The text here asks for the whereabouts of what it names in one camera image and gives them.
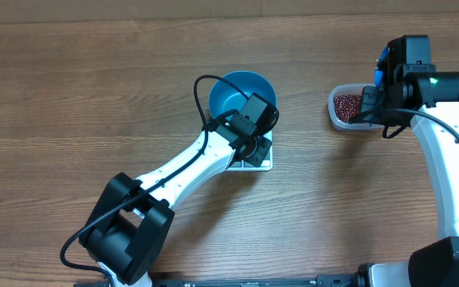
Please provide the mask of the blue bowl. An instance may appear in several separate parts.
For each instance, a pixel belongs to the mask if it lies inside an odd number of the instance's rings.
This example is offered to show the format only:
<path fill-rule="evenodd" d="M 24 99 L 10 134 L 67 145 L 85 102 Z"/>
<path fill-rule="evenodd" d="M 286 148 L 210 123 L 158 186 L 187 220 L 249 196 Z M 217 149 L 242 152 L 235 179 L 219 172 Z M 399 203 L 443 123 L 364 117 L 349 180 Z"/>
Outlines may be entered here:
<path fill-rule="evenodd" d="M 225 127 L 249 136 L 270 132 L 279 119 L 277 96 L 260 74 L 236 71 L 217 81 L 209 94 L 211 131 Z"/>

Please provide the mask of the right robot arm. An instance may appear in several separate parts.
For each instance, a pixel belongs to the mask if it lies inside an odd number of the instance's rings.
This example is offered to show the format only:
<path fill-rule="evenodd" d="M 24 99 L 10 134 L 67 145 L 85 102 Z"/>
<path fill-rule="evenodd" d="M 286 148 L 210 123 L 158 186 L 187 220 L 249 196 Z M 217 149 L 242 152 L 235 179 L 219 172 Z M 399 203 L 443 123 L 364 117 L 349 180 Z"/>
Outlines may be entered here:
<path fill-rule="evenodd" d="M 411 128 L 421 145 L 437 204 L 438 241 L 406 261 L 370 264 L 369 286 L 459 286 L 459 72 L 439 72 L 426 35 L 390 41 L 363 89 L 352 123 Z"/>

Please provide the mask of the blue plastic scoop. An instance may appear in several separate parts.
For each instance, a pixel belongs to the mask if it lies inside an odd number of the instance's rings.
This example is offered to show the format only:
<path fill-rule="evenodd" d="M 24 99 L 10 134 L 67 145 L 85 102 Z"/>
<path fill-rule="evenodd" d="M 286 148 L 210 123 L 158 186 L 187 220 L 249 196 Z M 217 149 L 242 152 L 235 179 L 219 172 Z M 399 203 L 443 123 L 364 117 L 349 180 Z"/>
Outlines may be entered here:
<path fill-rule="evenodd" d="M 386 65 L 386 58 L 389 52 L 389 48 L 385 47 L 384 50 L 381 52 L 379 59 L 376 61 L 377 65 L 375 67 L 375 73 L 374 73 L 374 84 L 375 87 L 379 87 L 381 83 L 383 82 L 383 76 L 385 73 L 385 65 Z"/>

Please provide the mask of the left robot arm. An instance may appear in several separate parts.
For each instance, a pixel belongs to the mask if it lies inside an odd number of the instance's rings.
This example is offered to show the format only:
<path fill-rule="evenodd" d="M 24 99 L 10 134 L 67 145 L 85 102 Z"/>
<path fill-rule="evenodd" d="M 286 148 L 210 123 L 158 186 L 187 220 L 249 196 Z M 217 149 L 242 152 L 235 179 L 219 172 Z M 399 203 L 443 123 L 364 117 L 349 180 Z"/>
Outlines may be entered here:
<path fill-rule="evenodd" d="M 175 209 L 205 181 L 241 167 L 271 167 L 269 136 L 278 120 L 275 95 L 252 93 L 243 106 L 225 106 L 199 137 L 160 168 L 135 179 L 109 180 L 88 217 L 79 243 L 111 286 L 149 286 L 148 270 L 159 256 Z"/>

